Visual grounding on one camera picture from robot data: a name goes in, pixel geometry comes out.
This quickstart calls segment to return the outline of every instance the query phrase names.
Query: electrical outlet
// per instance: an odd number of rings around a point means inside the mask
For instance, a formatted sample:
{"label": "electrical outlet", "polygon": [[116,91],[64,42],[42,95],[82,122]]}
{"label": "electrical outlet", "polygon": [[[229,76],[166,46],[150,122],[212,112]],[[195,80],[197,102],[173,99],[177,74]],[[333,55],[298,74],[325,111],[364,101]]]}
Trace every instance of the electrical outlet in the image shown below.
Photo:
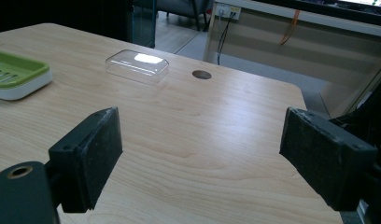
{"label": "electrical outlet", "polygon": [[230,18],[231,13],[235,13],[234,16],[232,17],[232,20],[239,20],[240,17],[240,7],[234,7],[231,5],[223,4],[223,3],[218,3],[217,8],[216,8],[216,15],[221,16],[223,18]]}

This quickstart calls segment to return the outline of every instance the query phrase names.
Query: clear plastic container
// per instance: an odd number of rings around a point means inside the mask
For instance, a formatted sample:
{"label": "clear plastic container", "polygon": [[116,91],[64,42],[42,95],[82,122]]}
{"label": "clear plastic container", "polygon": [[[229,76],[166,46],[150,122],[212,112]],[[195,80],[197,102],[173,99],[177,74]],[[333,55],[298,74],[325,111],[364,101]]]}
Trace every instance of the clear plastic container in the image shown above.
{"label": "clear plastic container", "polygon": [[168,62],[152,55],[125,49],[106,60],[106,71],[142,83],[156,84],[168,74]]}

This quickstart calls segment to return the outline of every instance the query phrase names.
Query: gray floor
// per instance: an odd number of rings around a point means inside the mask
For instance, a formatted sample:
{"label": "gray floor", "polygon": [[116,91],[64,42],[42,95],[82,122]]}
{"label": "gray floor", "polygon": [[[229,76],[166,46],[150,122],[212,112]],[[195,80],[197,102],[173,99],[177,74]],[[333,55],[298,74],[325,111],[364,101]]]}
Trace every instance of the gray floor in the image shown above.
{"label": "gray floor", "polygon": [[[205,26],[203,24],[203,17],[200,17],[200,22],[202,23],[203,29]],[[172,14],[166,17],[165,13],[159,12],[155,49],[202,60],[206,39],[207,32],[197,32],[194,20]],[[220,65],[292,83],[301,89],[307,110],[320,115],[324,119],[330,119],[328,111],[319,95],[320,90],[325,84],[323,80],[228,55],[220,56]],[[344,224],[362,223],[356,212],[343,212],[341,216]]]}

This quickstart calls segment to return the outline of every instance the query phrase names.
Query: wood grain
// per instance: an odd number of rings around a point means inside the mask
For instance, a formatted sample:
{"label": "wood grain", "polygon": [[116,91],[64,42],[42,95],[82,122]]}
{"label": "wood grain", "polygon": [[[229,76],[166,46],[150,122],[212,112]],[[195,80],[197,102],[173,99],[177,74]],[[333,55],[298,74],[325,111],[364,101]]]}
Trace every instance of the wood grain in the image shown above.
{"label": "wood grain", "polygon": [[[287,107],[305,109],[297,87],[55,24],[0,42],[53,72],[41,90],[0,100],[0,171],[48,161],[49,147],[92,112],[119,108],[124,153],[95,210],[60,211],[62,223],[341,222],[278,154]],[[169,74],[146,85],[106,73],[123,49],[166,59]]]}

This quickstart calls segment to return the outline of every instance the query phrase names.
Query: black cable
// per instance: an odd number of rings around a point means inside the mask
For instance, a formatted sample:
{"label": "black cable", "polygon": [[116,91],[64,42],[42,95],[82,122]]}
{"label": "black cable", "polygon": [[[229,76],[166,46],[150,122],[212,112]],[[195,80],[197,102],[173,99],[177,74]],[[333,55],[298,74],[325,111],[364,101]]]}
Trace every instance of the black cable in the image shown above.
{"label": "black cable", "polygon": [[231,16],[228,19],[228,23],[226,24],[225,30],[223,30],[222,35],[220,36],[220,40],[218,43],[218,50],[217,50],[217,53],[218,53],[217,63],[218,63],[218,65],[219,65],[220,53],[222,52],[222,48],[223,48],[223,43],[225,43],[226,34],[228,34],[229,23],[231,23],[231,20],[235,14],[236,14],[235,12],[231,12]]}

